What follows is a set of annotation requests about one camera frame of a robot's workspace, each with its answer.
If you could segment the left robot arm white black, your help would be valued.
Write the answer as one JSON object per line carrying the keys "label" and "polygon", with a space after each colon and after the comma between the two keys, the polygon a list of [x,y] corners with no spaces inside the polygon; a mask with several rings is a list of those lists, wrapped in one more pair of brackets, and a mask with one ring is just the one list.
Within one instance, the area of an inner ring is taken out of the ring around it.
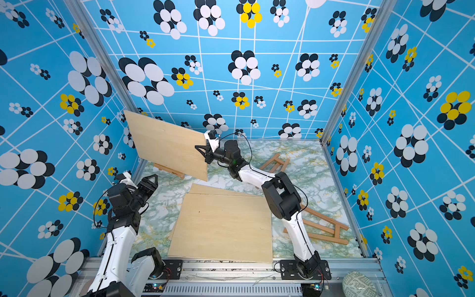
{"label": "left robot arm white black", "polygon": [[162,275],[165,264],[156,248],[148,248],[129,258],[137,238],[142,212],[158,188],[158,176],[152,174],[134,184],[124,172],[107,190],[112,209],[108,214],[107,243],[98,272],[87,297],[140,297],[150,277]]}

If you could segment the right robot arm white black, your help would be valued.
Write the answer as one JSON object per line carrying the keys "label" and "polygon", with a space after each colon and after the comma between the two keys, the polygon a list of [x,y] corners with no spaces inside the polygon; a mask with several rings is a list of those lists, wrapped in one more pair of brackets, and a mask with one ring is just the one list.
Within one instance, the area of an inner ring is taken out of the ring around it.
{"label": "right robot arm white black", "polygon": [[268,173],[252,167],[246,161],[236,140],[220,144],[220,139],[207,139],[205,145],[196,145],[205,162],[223,163],[232,178],[260,187],[271,213],[283,222],[293,245],[296,268],[300,276],[310,279],[320,268],[321,258],[310,242],[302,218],[302,199],[297,187],[284,172]]}

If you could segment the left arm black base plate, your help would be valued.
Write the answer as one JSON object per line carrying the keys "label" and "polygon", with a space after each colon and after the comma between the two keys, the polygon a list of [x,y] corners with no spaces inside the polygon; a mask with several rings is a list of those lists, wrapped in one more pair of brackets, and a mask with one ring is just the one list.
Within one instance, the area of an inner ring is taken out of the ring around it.
{"label": "left arm black base plate", "polygon": [[157,270],[152,256],[144,256],[131,262],[126,271],[126,280],[179,280],[182,269],[183,260],[166,259]]}

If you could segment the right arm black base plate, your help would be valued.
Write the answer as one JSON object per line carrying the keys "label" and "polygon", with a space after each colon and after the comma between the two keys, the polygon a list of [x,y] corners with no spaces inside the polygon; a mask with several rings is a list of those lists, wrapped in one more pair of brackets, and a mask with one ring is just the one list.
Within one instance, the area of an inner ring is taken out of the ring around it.
{"label": "right arm black base plate", "polygon": [[327,261],[304,263],[297,260],[280,260],[282,280],[331,280],[332,275]]}

